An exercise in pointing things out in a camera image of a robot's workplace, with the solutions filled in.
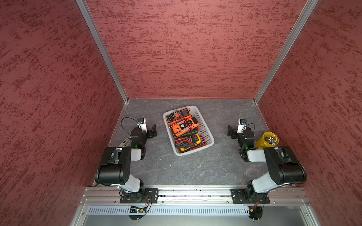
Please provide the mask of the orange multimeter with leads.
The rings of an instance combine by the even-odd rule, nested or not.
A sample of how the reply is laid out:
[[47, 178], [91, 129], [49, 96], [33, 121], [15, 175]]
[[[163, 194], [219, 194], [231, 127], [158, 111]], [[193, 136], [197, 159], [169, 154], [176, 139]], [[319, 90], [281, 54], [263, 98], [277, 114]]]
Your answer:
[[188, 119], [182, 120], [171, 126], [173, 137], [178, 138], [184, 135], [187, 132], [190, 132], [199, 127], [199, 121], [196, 117], [190, 117]]

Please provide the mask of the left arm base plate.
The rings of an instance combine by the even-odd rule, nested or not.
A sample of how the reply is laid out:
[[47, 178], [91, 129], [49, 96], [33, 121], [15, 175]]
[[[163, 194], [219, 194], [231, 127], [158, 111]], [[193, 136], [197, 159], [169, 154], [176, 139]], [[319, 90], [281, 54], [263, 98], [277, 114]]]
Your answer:
[[138, 193], [122, 192], [120, 203], [155, 204], [158, 201], [158, 188], [145, 188]]

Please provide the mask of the yellow black multimeter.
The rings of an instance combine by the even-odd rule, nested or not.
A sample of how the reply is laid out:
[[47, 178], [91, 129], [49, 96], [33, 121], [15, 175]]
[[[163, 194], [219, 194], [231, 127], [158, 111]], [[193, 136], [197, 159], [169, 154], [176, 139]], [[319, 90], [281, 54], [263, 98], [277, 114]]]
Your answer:
[[186, 152], [197, 148], [201, 144], [202, 139], [198, 134], [195, 134], [190, 141], [191, 143], [188, 143], [186, 146], [180, 148], [181, 152]]

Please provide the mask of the black multimeter with red leads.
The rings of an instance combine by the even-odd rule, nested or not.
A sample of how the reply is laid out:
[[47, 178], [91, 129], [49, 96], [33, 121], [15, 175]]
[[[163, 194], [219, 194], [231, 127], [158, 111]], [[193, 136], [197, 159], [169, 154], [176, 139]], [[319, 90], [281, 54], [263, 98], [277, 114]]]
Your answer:
[[188, 137], [183, 137], [183, 138], [179, 138], [177, 140], [175, 140], [174, 145], [176, 148], [180, 149], [183, 146], [186, 146], [188, 143], [191, 143], [191, 138], [193, 136], [188, 136]]

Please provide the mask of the orange clamp meter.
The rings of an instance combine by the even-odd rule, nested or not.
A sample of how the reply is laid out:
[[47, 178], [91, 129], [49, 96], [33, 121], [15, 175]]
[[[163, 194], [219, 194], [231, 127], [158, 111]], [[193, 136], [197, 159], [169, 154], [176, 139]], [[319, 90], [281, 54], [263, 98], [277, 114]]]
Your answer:
[[168, 125], [173, 125], [175, 123], [181, 122], [182, 120], [188, 119], [191, 117], [191, 113], [188, 108], [183, 108], [180, 110], [174, 110], [172, 113], [166, 116], [166, 121]]

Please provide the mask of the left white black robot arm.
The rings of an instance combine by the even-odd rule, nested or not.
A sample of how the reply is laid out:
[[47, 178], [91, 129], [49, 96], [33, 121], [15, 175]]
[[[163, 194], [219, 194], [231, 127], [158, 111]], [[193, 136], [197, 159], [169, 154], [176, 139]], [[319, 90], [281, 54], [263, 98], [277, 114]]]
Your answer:
[[143, 160], [146, 142], [157, 136], [156, 125], [151, 129], [135, 127], [129, 138], [118, 147], [107, 147], [95, 174], [98, 185], [114, 186], [122, 191], [121, 201], [143, 202], [147, 200], [144, 183], [131, 174], [131, 162]]

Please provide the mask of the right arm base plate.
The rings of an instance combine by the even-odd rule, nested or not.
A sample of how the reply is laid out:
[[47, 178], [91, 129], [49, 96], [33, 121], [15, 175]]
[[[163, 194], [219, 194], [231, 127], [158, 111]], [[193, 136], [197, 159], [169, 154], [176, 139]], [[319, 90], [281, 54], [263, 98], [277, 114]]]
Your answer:
[[268, 193], [256, 193], [248, 189], [231, 189], [231, 197], [234, 204], [269, 204]]

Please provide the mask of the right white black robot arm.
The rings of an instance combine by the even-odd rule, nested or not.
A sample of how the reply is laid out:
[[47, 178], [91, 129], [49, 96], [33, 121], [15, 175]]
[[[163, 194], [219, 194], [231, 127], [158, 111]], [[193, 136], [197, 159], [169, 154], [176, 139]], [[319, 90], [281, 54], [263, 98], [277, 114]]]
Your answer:
[[245, 189], [232, 194], [238, 201], [266, 201], [271, 190], [307, 181], [305, 168], [289, 147], [255, 147], [254, 132], [247, 125], [238, 125], [237, 129], [229, 125], [227, 135], [237, 140], [242, 160], [247, 163], [265, 163], [268, 169], [263, 176], [248, 181]]

